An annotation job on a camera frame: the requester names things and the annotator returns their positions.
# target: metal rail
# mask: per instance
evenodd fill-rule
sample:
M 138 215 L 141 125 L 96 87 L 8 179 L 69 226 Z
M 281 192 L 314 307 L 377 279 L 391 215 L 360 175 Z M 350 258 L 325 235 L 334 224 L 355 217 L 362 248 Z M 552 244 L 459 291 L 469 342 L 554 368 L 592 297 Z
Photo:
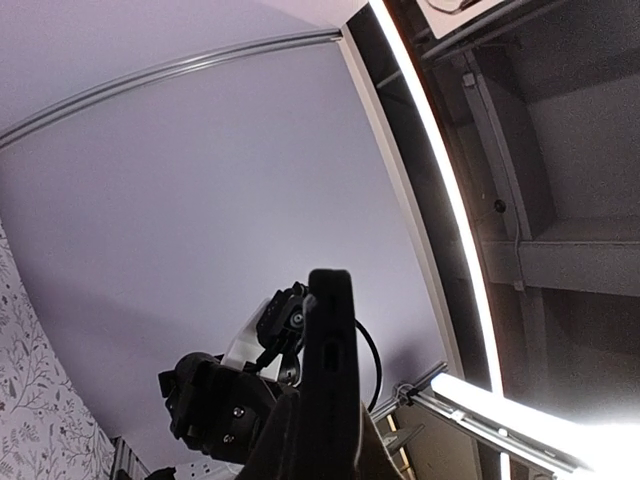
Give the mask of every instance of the metal rail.
M 503 33 L 506 33 L 514 28 L 517 28 L 518 26 L 533 20 L 534 18 L 540 16 L 540 15 L 544 15 L 546 13 L 548 13 L 549 11 L 555 9 L 556 7 L 559 7 L 560 5 L 562 5 L 566 0 L 551 0 L 548 4 L 542 5 L 538 8 L 536 8 L 535 10 L 532 10 L 531 12 L 528 12 L 526 14 L 524 14 L 521 18 L 518 18 L 516 20 L 514 20 L 513 22 L 508 23 L 507 25 L 504 25 L 496 30 L 493 30 L 491 32 L 488 32 L 487 34 L 483 35 L 482 37 L 480 37 L 479 39 L 465 44 L 465 45 L 461 45 L 458 48 L 451 50 L 450 52 L 445 52 L 448 48 L 453 47 L 456 43 L 464 40 L 466 37 L 468 37 L 469 35 L 475 33 L 476 31 L 480 30 L 483 27 L 488 26 L 489 24 L 491 24 L 492 22 L 500 19 L 501 17 L 503 17 L 504 15 L 507 15 L 508 13 L 511 13 L 521 7 L 524 7 L 526 4 L 528 4 L 531 0 L 512 0 L 509 3 L 504 4 L 501 7 L 497 7 L 495 10 L 491 11 L 489 14 L 487 14 L 486 16 L 480 18 L 479 20 L 476 21 L 472 21 L 471 23 L 469 23 L 466 27 L 463 27 L 460 31 L 458 31 L 457 33 L 452 34 L 449 37 L 445 37 L 445 39 L 441 42 L 436 43 L 436 45 L 434 45 L 433 48 L 427 50 L 426 52 L 424 52 L 422 55 L 420 55 L 420 61 L 424 62 L 426 60 L 437 60 L 437 61 L 442 61 L 446 58 L 450 58 L 451 56 L 455 55 L 455 54 L 459 54 L 459 53 L 463 53 L 467 50 L 470 50 L 472 48 L 476 48 L 478 46 L 481 46 L 483 43 L 499 36 L 502 35 Z M 429 29 L 425 29 L 421 32 L 419 32 L 414 39 L 420 39 L 422 36 L 424 36 L 424 34 L 428 33 Z M 382 87 L 384 87 L 385 85 L 388 85 L 389 83 L 391 83 L 392 81 L 394 81 L 396 78 L 399 78 L 400 76 L 402 76 L 402 72 L 400 70 L 396 70 L 395 72 L 393 72 L 392 74 L 388 75 L 387 77 L 383 78 L 382 80 L 380 80 L 378 83 L 376 83 L 376 88 L 380 89 Z
M 140 70 L 73 95 L 14 124 L 0 132 L 0 150 L 85 108 L 140 87 L 198 72 L 240 58 L 335 42 L 341 37 L 339 30 L 298 33 L 211 50 Z

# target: patterned wall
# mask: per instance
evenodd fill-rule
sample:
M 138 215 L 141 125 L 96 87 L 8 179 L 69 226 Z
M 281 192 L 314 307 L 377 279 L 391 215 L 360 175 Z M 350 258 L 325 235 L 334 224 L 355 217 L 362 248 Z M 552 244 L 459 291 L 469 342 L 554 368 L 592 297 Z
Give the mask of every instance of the patterned wall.
M 33 311 L 0 224 L 0 479 L 106 480 L 113 446 Z

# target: metal support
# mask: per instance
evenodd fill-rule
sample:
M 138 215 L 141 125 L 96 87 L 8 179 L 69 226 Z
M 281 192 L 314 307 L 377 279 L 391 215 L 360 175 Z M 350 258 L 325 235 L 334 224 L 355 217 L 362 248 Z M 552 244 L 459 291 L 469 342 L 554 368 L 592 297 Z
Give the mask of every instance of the metal support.
M 505 2 L 505 4 L 502 7 L 496 8 L 486 16 L 482 17 L 481 19 L 469 23 L 466 27 L 463 27 L 458 33 L 455 33 L 449 36 L 448 38 L 445 38 L 445 40 L 436 43 L 436 45 L 433 48 L 427 50 L 420 56 L 420 60 L 421 61 L 426 61 L 426 60 L 440 61 L 441 59 L 444 59 L 444 58 L 450 58 L 452 55 L 466 52 L 467 50 L 478 47 L 483 43 L 497 37 L 498 35 L 502 35 L 512 30 L 513 28 L 516 28 L 530 20 L 533 20 L 534 18 L 539 17 L 540 15 L 544 15 L 545 13 L 548 13 L 549 11 L 560 6 L 566 0 L 552 0 L 549 4 L 543 5 L 533 10 L 532 12 L 529 12 L 523 15 L 521 18 L 518 18 L 517 20 L 508 23 L 507 25 L 504 25 L 494 31 L 491 31 L 486 35 L 483 35 L 482 37 L 480 37 L 474 42 L 471 42 L 466 45 L 462 45 L 461 47 L 458 47 L 455 50 L 452 50 L 451 52 L 446 52 L 441 55 L 441 53 L 445 52 L 448 48 L 453 47 L 456 43 L 462 42 L 469 35 L 477 32 L 481 28 L 484 28 L 490 25 L 492 22 L 499 20 L 504 15 L 507 15 L 508 13 L 511 13 L 512 11 L 515 11 L 523 7 L 530 1 L 531 0 L 512 0 L 511 2 Z M 414 36 L 413 40 L 421 41 L 430 31 L 431 31 L 430 28 L 426 28 L 418 32 Z M 376 83 L 376 88 L 380 89 L 385 85 L 388 85 L 389 83 L 394 81 L 396 78 L 399 78 L 400 76 L 402 76 L 402 72 L 400 72 L 400 70 L 396 70 L 391 75 L 383 78 L 378 83 Z
M 381 405 L 378 405 L 373 412 L 371 412 L 371 419 L 373 423 L 377 423 L 387 415 L 391 415 L 396 409 L 409 403 L 409 392 L 417 392 L 423 390 L 431 384 L 437 375 L 447 371 L 447 364 L 445 362 L 438 363 L 435 367 L 420 377 L 415 383 L 401 383 L 396 385 L 394 389 L 394 395 L 389 400 Z
M 482 242 L 488 280 L 519 278 L 512 242 Z M 519 246 L 528 287 L 640 297 L 640 242 L 533 241 Z
M 500 428 L 473 418 L 469 415 L 469 412 L 437 400 L 424 392 L 420 392 L 411 397 L 411 401 L 457 430 L 499 452 L 508 453 L 511 457 L 517 458 L 522 464 L 536 471 L 564 476 L 573 473 L 579 468 L 578 465 L 557 459 L 541 447 L 508 434 L 505 435 L 504 432 L 501 432 Z
M 392 407 L 394 406 L 398 408 L 405 404 L 417 405 L 436 418 L 454 427 L 456 430 L 488 445 L 498 452 L 506 453 L 512 458 L 518 459 L 523 465 L 547 474 L 552 478 L 564 478 L 574 472 L 591 472 L 589 466 L 584 463 L 583 459 L 577 458 L 573 452 L 564 451 L 561 449 L 562 447 L 558 446 L 562 445 L 562 442 L 554 443 L 554 440 L 547 443 L 544 438 L 538 438 L 533 434 L 530 428 L 528 430 L 525 429 L 525 423 L 522 422 L 520 417 L 546 417 L 552 420 L 550 424 L 557 428 L 563 428 L 565 424 L 570 425 L 570 422 L 557 418 L 554 419 L 524 405 L 496 397 L 496 401 L 505 402 L 504 407 L 510 411 L 510 415 L 513 416 L 514 412 L 517 412 L 515 421 L 513 419 L 508 421 L 504 420 L 506 424 L 502 424 L 500 423 L 501 415 L 496 415 L 495 418 L 493 418 L 492 414 L 489 413 L 491 409 L 486 407 L 486 402 L 489 401 L 488 397 L 494 396 L 492 393 L 481 390 L 454 377 L 450 377 L 443 373 L 444 368 L 445 364 L 438 365 L 414 385 L 398 385 L 394 397 L 395 402 L 389 402 L 374 411 L 372 415 L 374 420 L 384 418 L 384 416 L 392 413 Z M 475 400 L 479 406 L 481 405 L 481 401 L 483 401 L 485 407 L 479 408 L 479 411 L 476 412 L 470 408 L 461 406 L 462 403 L 466 403 L 463 399 L 460 399 L 461 403 L 459 404 L 457 400 L 449 400 L 444 397 L 436 398 L 435 394 L 430 391 L 429 386 L 433 382 L 433 388 L 435 389 L 436 381 L 442 383 L 442 381 L 445 380 L 448 384 L 455 381 L 458 385 L 464 386 L 464 389 L 468 390 L 465 392 L 464 398 L 467 399 L 469 397 L 468 401 L 470 405 L 471 400 Z M 546 439 L 556 438 L 556 434 L 553 431 L 545 432 L 547 433 Z M 562 436 L 563 432 L 557 432 L 557 434 L 560 435 L 560 438 L 564 438 Z
M 222 65 L 240 58 L 263 55 L 291 48 L 335 42 L 342 37 L 339 30 L 298 33 L 283 37 L 243 43 L 221 50 L 191 55 L 125 75 L 69 97 L 0 132 L 0 150 L 38 130 L 78 113 L 97 103 L 153 83 Z

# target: led light strip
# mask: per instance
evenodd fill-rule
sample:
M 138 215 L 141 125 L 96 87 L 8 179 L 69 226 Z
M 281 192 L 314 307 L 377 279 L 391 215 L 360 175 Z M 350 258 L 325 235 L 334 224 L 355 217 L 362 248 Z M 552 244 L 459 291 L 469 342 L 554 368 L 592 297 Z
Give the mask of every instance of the led light strip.
M 495 394 L 503 396 L 504 391 L 502 387 L 500 359 L 498 357 L 498 347 L 496 345 L 496 337 L 493 330 L 493 321 L 491 319 L 491 310 L 489 309 L 487 291 L 482 277 L 482 269 L 480 268 L 478 252 L 476 250 L 473 234 L 471 233 L 471 227 L 469 225 L 469 218 L 464 208 L 460 187 L 458 186 L 458 182 L 453 172 L 449 154 L 447 153 L 447 149 L 444 145 L 444 140 L 440 133 L 440 129 L 438 128 L 429 100 L 422 88 L 422 83 L 420 82 L 418 73 L 416 72 L 413 62 L 409 57 L 409 52 L 407 52 L 407 49 L 405 48 L 404 42 L 400 37 L 400 33 L 393 23 L 393 19 L 389 14 L 384 0 L 370 0 L 369 3 L 380 27 L 382 28 L 387 42 L 389 42 L 391 51 L 398 62 L 398 66 L 400 67 L 400 71 L 407 83 L 411 97 L 418 109 L 418 114 L 422 120 L 422 125 L 427 133 L 427 137 L 429 138 L 429 143 L 433 149 L 436 162 L 440 168 L 440 174 L 442 175 L 442 179 L 449 196 L 449 201 L 451 202 L 451 207 L 453 209 L 453 214 L 458 225 L 458 230 L 460 232 L 462 249 L 464 250 L 464 255 L 469 266 L 471 283 L 473 285 L 473 292 L 480 317 L 480 327 L 487 356 L 487 364 L 489 366 L 491 390 Z M 502 480 L 511 478 L 509 457 L 507 455 L 501 454 L 500 466 Z

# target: white ceiling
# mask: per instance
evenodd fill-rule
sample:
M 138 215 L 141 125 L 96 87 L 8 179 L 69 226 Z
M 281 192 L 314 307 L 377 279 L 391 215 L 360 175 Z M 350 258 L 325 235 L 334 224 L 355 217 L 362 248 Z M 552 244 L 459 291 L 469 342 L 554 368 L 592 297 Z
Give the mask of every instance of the white ceiling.
M 317 29 L 247 1 L 108 3 L 3 4 L 2 128 L 175 57 Z M 313 268 L 351 271 L 386 392 L 444 359 L 336 45 L 145 87 L 23 139 L 0 152 L 0 216 L 79 393 L 151 468 L 197 458 L 168 431 L 157 373 L 223 352 L 262 299 Z M 360 353 L 366 399 L 374 372 Z

